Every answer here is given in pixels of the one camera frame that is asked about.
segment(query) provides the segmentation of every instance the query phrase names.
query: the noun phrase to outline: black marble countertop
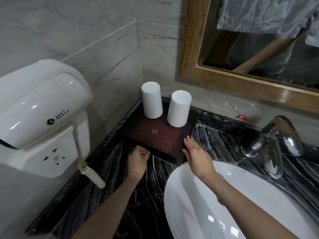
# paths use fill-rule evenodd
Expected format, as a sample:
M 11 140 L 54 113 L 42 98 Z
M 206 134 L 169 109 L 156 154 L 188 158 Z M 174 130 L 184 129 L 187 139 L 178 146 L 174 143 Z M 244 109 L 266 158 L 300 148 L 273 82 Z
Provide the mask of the black marble countertop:
M 122 184 L 126 177 L 127 157 L 133 147 L 123 143 L 118 131 L 141 99 L 124 116 L 87 162 L 106 181 L 98 189 L 78 171 L 50 204 L 27 228 L 28 235 L 52 232 L 69 239 L 84 221 Z M 255 135 L 258 129 L 243 122 L 191 107 L 199 113 L 193 138 L 213 160 L 227 162 L 250 171 L 291 196 L 319 225 L 319 150 L 304 144 L 304 156 L 294 157 L 283 151 L 283 175 L 269 177 L 260 157 L 248 159 L 239 151 L 243 137 Z M 173 238 L 164 212 L 164 188 L 177 166 L 165 158 L 151 157 L 146 173 L 136 189 L 114 238 Z

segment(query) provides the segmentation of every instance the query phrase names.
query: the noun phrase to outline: white cup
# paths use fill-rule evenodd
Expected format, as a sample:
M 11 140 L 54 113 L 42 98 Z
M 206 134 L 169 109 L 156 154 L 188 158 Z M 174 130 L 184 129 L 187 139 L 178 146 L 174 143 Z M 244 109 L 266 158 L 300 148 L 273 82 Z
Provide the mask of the white cup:
M 167 121 L 171 126 L 185 126 L 191 101 L 192 96 L 187 91 L 177 90 L 173 92 L 167 115 Z
M 142 99 L 146 117 L 155 119 L 162 115 L 163 104 L 158 83 L 152 81 L 144 83 L 142 85 Z

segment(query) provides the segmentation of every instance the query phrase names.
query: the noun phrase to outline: sink basin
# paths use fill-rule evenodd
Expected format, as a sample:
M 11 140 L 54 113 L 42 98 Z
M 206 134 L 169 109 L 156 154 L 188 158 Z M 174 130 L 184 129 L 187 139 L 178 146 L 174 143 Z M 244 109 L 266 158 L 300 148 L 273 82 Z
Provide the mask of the sink basin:
M 319 238 L 313 220 L 283 191 L 235 165 L 213 161 L 215 169 L 242 194 L 300 239 Z M 164 209 L 175 239 L 245 238 L 226 207 L 190 170 L 181 165 L 169 177 Z

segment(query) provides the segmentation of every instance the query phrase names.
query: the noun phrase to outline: human hand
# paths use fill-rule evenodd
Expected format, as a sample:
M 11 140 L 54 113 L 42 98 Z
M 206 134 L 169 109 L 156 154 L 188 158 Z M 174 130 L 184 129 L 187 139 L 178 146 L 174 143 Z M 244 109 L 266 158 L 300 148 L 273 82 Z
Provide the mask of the human hand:
M 216 174 L 212 158 L 194 141 L 194 139 L 187 136 L 184 138 L 184 144 L 188 151 L 183 149 L 183 153 L 187 158 L 190 169 L 201 181 Z
M 139 182 L 146 170 L 146 162 L 150 156 L 150 152 L 146 153 L 146 149 L 136 146 L 134 151 L 129 155 L 127 177 Z

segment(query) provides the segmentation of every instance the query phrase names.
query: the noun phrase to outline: faucet spout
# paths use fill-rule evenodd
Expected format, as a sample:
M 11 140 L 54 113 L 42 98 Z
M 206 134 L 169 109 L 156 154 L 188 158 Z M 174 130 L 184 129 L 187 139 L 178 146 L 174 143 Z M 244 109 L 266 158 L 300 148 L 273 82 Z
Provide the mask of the faucet spout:
M 301 139 L 292 122 L 284 116 L 276 116 L 261 131 L 259 136 L 251 137 L 241 145 L 241 152 L 253 158 L 261 153 L 265 169 L 273 178 L 282 175 L 282 154 L 278 139 L 282 139 L 288 151 L 294 156 L 303 155 Z

